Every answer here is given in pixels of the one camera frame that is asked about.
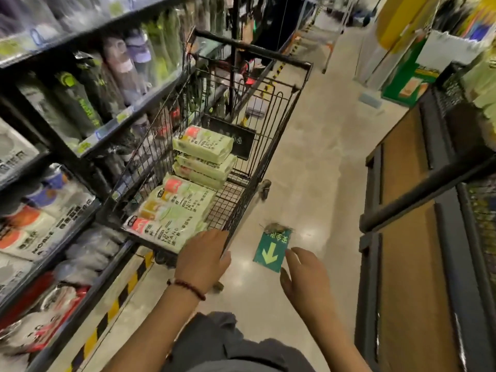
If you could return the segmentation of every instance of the beaded bracelet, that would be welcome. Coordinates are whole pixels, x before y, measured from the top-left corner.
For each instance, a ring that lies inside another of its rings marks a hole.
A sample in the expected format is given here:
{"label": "beaded bracelet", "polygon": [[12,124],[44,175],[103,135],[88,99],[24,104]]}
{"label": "beaded bracelet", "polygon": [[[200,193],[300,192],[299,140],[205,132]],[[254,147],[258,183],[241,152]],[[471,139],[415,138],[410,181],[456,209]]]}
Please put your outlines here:
{"label": "beaded bracelet", "polygon": [[188,283],[188,282],[185,282],[181,279],[176,279],[176,278],[172,278],[172,279],[169,279],[167,281],[167,286],[170,286],[170,285],[176,285],[176,286],[180,286],[180,287],[184,287],[185,289],[187,290],[190,290],[191,292],[193,292],[201,301],[205,301],[207,299],[207,297],[202,294],[200,292],[199,289],[197,289],[195,286],[193,286],[192,284]]}

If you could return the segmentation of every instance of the arrow sign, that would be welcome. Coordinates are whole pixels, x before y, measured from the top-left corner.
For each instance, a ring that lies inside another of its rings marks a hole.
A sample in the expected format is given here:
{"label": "arrow sign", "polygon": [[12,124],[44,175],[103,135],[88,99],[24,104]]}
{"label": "arrow sign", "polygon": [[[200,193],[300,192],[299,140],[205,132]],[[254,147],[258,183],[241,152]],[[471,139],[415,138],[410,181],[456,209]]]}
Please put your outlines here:
{"label": "arrow sign", "polygon": [[253,261],[278,273],[284,260],[284,252],[288,248],[290,235],[291,230],[263,233]]}
{"label": "arrow sign", "polygon": [[276,243],[270,243],[268,253],[265,250],[262,250],[262,257],[267,265],[277,260],[277,256],[274,256],[275,250],[276,250]]}

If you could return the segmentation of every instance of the tiled floor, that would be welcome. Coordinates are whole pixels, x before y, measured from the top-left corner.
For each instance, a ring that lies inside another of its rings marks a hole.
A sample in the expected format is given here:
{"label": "tiled floor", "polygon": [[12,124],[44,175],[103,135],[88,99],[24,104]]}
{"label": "tiled floor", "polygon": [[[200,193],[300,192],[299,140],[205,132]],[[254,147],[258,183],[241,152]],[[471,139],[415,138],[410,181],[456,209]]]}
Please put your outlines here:
{"label": "tiled floor", "polygon": [[[317,371],[328,370],[327,365],[285,298],[278,274],[252,260],[264,225],[277,221],[293,228],[290,246],[312,250],[325,262],[339,315],[353,337],[365,157],[405,112],[388,102],[379,110],[358,102],[363,89],[353,75],[363,36],[363,31],[350,29],[340,38],[325,75],[320,71],[324,48],[302,45],[297,51],[297,57],[314,62],[315,68],[265,175],[272,181],[269,197],[249,206],[230,245],[225,289],[199,308],[233,312],[247,338],[273,337],[294,346]],[[278,79],[294,82],[301,73],[286,65]],[[171,274],[153,265],[84,372],[102,369],[151,311]]]}

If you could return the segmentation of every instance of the glossy floor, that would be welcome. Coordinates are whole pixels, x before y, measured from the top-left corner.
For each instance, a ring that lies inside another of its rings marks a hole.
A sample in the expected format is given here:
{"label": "glossy floor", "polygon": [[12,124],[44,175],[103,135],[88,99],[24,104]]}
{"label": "glossy floor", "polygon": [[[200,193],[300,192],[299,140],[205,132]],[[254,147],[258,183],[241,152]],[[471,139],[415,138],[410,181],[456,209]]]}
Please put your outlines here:
{"label": "glossy floor", "polygon": [[[363,88],[353,81],[353,75],[362,38],[363,31],[348,30],[325,75],[320,71],[325,48],[302,44],[298,49],[296,56],[314,62],[315,68],[265,175],[272,181],[269,197],[249,206],[232,239],[232,265],[222,279],[224,291],[210,295],[198,309],[233,312],[247,338],[272,337],[296,347],[316,371],[328,367],[285,298],[278,274],[252,260],[267,223],[277,221],[293,228],[289,246],[311,250],[324,261],[338,313],[353,337],[365,157],[405,112],[388,102],[379,110],[358,102]],[[299,81],[301,73],[286,65],[278,79]],[[152,266],[82,366],[84,372],[102,369],[151,311],[171,274],[163,266]]]}

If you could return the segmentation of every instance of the black cart handle bar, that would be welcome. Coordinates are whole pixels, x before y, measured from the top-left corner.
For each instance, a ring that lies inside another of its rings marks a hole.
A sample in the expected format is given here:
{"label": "black cart handle bar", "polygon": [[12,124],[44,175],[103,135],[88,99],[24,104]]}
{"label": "black cart handle bar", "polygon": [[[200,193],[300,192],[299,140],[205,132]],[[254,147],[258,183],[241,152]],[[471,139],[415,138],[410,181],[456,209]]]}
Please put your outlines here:
{"label": "black cart handle bar", "polygon": [[204,37],[204,38],[207,38],[209,40],[213,40],[213,41],[223,43],[223,44],[229,44],[229,45],[231,45],[237,49],[244,49],[250,53],[253,53],[253,54],[261,56],[261,57],[269,58],[271,60],[277,60],[280,62],[284,62],[286,64],[291,64],[291,65],[296,66],[298,68],[305,69],[309,73],[311,72],[312,67],[313,67],[313,64],[311,62],[301,61],[301,60],[298,60],[294,57],[283,55],[281,53],[271,51],[270,49],[258,47],[256,45],[246,44],[246,43],[241,42],[241,41],[236,40],[236,39],[231,39],[228,37],[214,35],[209,31],[197,30],[196,28],[194,28],[193,31],[191,32],[191,35],[193,35],[195,37]]}

